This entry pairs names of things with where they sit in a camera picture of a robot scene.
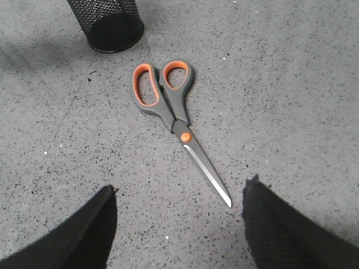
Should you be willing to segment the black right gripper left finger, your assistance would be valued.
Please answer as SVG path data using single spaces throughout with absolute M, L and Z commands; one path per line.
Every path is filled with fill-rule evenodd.
M 116 228 L 116 191 L 107 185 L 50 233 L 1 260 L 1 268 L 106 268 Z

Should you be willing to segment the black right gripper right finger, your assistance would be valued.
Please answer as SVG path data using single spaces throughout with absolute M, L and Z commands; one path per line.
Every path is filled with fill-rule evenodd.
M 358 268 L 358 247 L 308 219 L 258 176 L 246 182 L 242 218 L 257 268 Z

